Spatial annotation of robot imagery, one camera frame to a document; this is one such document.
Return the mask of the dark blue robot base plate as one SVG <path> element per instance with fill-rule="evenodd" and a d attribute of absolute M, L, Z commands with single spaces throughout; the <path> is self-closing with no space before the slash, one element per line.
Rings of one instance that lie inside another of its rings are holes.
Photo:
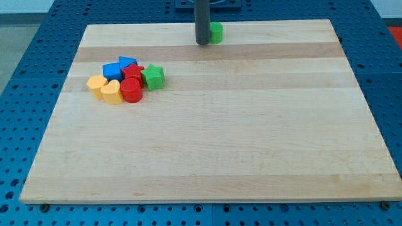
<path fill-rule="evenodd" d="M 191 11 L 194 0 L 174 0 L 175 11 Z M 210 0 L 210 9 L 241 9 L 241 0 Z"/>

